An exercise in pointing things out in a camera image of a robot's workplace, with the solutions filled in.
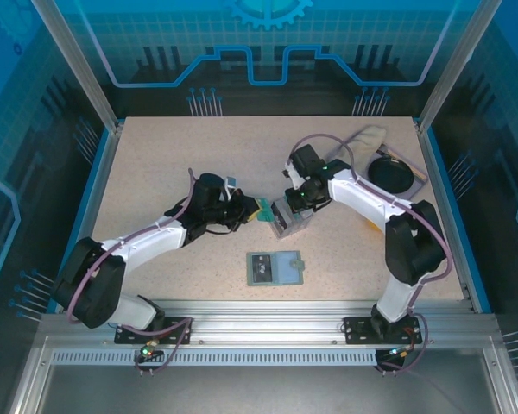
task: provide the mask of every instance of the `blue glass wall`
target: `blue glass wall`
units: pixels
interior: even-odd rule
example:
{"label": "blue glass wall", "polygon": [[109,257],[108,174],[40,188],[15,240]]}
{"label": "blue glass wall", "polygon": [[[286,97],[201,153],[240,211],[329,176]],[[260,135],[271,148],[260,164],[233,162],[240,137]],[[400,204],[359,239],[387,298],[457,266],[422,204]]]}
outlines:
{"label": "blue glass wall", "polygon": [[59,6],[119,116],[419,115],[477,0]]}
{"label": "blue glass wall", "polygon": [[518,330],[518,0],[502,2],[433,132],[490,304]]}
{"label": "blue glass wall", "polygon": [[0,0],[0,413],[47,303],[31,270],[57,273],[102,131],[31,3]]}

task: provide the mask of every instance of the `black round lid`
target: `black round lid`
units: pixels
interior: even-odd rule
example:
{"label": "black round lid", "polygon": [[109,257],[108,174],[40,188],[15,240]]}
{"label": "black round lid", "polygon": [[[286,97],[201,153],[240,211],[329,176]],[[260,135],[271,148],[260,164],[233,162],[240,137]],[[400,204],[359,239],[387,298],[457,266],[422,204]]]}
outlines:
{"label": "black round lid", "polygon": [[369,166],[369,180],[392,194],[405,192],[414,182],[414,174],[410,166],[392,157],[381,157]]}

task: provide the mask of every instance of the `beige work surface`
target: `beige work surface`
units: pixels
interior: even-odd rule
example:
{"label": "beige work surface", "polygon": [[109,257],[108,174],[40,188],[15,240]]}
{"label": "beige work surface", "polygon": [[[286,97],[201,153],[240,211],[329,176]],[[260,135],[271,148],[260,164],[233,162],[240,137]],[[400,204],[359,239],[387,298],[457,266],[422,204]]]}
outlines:
{"label": "beige work surface", "polygon": [[[346,138],[368,125],[386,128],[386,143],[424,167],[409,117],[127,118],[93,237],[106,240],[152,223],[187,195],[188,167],[197,177],[235,177],[246,195],[278,198],[291,185],[281,171],[299,138],[317,132]],[[335,144],[322,138],[311,143],[319,156]],[[435,205],[430,185],[414,197],[421,199]],[[282,250],[301,251],[304,284],[247,286],[246,254]],[[388,278],[382,232],[332,203],[305,230],[281,241],[258,221],[231,235],[205,234],[137,268],[125,277],[123,291],[151,299],[361,300],[381,297]],[[462,298],[457,274],[428,285],[421,297]]]}

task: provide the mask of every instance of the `blue gear logo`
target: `blue gear logo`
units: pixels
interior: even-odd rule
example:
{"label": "blue gear logo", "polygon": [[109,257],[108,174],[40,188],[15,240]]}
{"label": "blue gear logo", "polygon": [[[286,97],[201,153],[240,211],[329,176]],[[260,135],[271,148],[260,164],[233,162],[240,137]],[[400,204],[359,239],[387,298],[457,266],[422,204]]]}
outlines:
{"label": "blue gear logo", "polygon": [[294,24],[294,18],[304,16],[305,8],[313,6],[313,0],[224,0],[224,5],[242,24],[270,30],[273,26],[280,29],[284,24]]}
{"label": "blue gear logo", "polygon": [[0,0],[0,26],[14,41],[21,41],[33,26],[30,0]]}

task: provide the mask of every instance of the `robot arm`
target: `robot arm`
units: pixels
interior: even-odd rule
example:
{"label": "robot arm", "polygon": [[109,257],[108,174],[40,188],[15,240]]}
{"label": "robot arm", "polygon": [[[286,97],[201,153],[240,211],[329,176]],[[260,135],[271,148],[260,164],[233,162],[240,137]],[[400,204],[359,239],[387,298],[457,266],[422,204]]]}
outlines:
{"label": "robot arm", "polygon": [[296,150],[286,164],[294,188],[286,199],[294,213],[330,200],[349,205],[370,220],[386,237],[389,283],[372,312],[380,336],[407,315],[422,281],[435,271],[445,253],[429,230],[410,214],[416,213],[442,235],[435,209],[427,201],[413,204],[356,175],[341,160],[326,164],[310,145]]}
{"label": "robot arm", "polygon": [[254,198],[234,187],[234,179],[223,180],[210,173],[194,182],[191,199],[180,214],[184,201],[130,235],[102,242],[87,237],[77,242],[54,285],[52,298],[67,308],[89,269],[109,252],[78,297],[73,315],[88,328],[107,322],[140,330],[162,328],[161,309],[145,298],[122,294],[123,278],[159,254],[193,242],[210,224],[221,224],[234,232],[260,210]]}

